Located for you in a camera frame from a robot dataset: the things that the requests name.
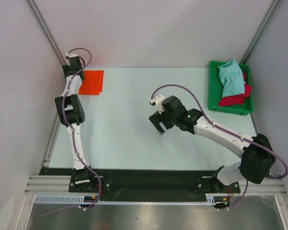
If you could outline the orange t shirt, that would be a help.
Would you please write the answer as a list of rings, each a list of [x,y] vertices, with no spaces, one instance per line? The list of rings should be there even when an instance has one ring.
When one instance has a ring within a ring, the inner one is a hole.
[[[84,81],[79,89],[80,95],[100,95],[103,91],[103,70],[85,70]]]

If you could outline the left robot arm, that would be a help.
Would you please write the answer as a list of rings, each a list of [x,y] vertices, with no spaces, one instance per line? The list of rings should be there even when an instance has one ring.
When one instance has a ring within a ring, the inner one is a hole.
[[[82,147],[81,124],[85,121],[85,114],[78,96],[84,81],[84,61],[77,54],[68,55],[67,60],[69,64],[62,66],[66,84],[61,96],[55,98],[55,106],[61,124],[67,128],[72,145],[71,183],[90,192],[96,187],[96,179],[87,165]]]

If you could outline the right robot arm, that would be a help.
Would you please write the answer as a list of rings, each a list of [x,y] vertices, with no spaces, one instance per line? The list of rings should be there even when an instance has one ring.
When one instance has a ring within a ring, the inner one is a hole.
[[[158,94],[149,103],[157,107],[149,120],[160,134],[164,134],[166,129],[178,127],[181,131],[207,138],[240,158],[239,162],[216,170],[212,177],[212,188],[217,192],[224,192],[230,184],[241,180],[260,184],[276,161],[269,153],[271,146],[267,137],[262,134],[250,136],[249,143],[241,133],[209,122],[201,111],[187,110],[175,96],[166,98]]]

